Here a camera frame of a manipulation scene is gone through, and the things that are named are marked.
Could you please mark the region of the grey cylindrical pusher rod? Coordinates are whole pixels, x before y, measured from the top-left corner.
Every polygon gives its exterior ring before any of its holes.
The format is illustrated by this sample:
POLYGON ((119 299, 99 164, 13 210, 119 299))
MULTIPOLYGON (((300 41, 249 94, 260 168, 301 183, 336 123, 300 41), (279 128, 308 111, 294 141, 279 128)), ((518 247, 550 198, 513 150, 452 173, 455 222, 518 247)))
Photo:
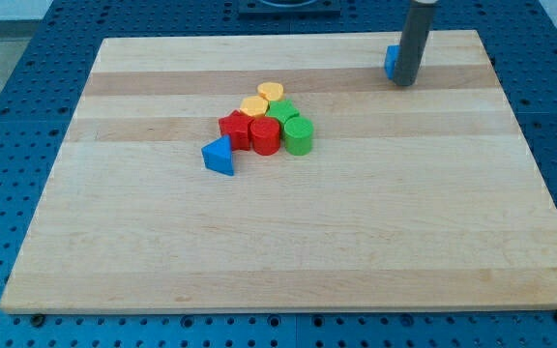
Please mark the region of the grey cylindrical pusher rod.
POLYGON ((411 0, 399 42, 393 82, 401 87, 415 83, 425 51, 437 0, 411 0))

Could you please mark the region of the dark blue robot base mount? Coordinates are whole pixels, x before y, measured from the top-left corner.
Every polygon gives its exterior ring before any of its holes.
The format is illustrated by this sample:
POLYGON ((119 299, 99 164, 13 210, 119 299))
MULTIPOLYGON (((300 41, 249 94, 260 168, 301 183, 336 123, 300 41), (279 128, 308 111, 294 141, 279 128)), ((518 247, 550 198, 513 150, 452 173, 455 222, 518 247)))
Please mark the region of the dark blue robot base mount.
POLYGON ((239 17, 263 15, 339 15, 340 0, 239 0, 239 17))

